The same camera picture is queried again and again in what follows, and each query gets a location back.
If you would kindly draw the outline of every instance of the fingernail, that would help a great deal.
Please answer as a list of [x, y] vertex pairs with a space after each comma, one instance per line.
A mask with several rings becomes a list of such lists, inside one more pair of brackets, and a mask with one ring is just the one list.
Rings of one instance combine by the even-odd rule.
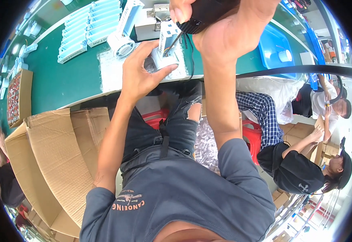
[[178, 8], [175, 8], [174, 11], [175, 11], [175, 16], [176, 16], [178, 22], [180, 24], [185, 22], [185, 18], [184, 18], [183, 12], [180, 9], [178, 9]]
[[170, 19], [172, 19], [172, 21], [174, 23], [176, 23], [177, 19], [176, 19], [176, 16], [175, 16], [175, 11], [172, 9], [172, 10], [169, 11], [169, 14], [170, 14]]
[[178, 65], [176, 65], [176, 64], [173, 64], [170, 66], [171, 72], [176, 70], [177, 68], [178, 68]]

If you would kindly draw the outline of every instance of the hole in jeans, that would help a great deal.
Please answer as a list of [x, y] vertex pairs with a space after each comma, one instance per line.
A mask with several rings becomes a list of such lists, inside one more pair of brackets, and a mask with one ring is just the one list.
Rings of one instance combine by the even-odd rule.
[[193, 120], [195, 122], [200, 121], [200, 114], [201, 114], [201, 103], [194, 103], [188, 110], [188, 117], [187, 119]]

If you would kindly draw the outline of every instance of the shirt logo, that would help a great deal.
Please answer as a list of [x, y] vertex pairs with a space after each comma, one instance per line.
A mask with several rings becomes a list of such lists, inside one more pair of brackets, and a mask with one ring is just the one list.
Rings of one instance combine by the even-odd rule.
[[141, 206], [145, 205], [145, 201], [142, 200], [142, 194], [134, 195], [133, 190], [123, 190], [121, 193], [129, 192], [125, 194], [120, 194], [115, 198], [115, 202], [113, 203], [112, 209], [113, 210], [136, 210], [139, 209]]
[[298, 184], [298, 187], [301, 187], [303, 190], [303, 192], [307, 192], [307, 191], [309, 191], [309, 189], [307, 189], [309, 186], [308, 185], [305, 185], [304, 187], [302, 186], [302, 183], [299, 183]]

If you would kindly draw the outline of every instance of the ripped jeans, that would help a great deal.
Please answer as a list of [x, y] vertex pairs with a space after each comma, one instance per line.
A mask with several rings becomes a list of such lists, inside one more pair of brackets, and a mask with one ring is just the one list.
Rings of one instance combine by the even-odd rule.
[[[201, 104], [201, 82], [190, 80], [161, 83], [154, 91], [157, 91], [157, 93], [164, 91], [168, 94], [178, 95], [177, 101], [170, 109], [169, 115], [164, 122], [165, 129], [169, 134], [169, 147], [192, 156], [198, 122], [188, 118], [188, 111], [192, 104]], [[130, 160], [145, 148], [159, 144], [162, 144], [160, 131], [145, 123], [140, 112], [135, 107], [129, 119], [122, 162]]]

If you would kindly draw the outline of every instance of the blue plaid pants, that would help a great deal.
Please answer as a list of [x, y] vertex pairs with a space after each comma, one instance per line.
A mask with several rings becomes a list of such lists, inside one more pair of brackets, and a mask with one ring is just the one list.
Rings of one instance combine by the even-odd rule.
[[283, 130], [276, 119], [275, 103], [269, 95], [236, 91], [236, 101], [240, 111], [250, 110], [258, 119], [262, 129], [261, 150], [283, 142]]

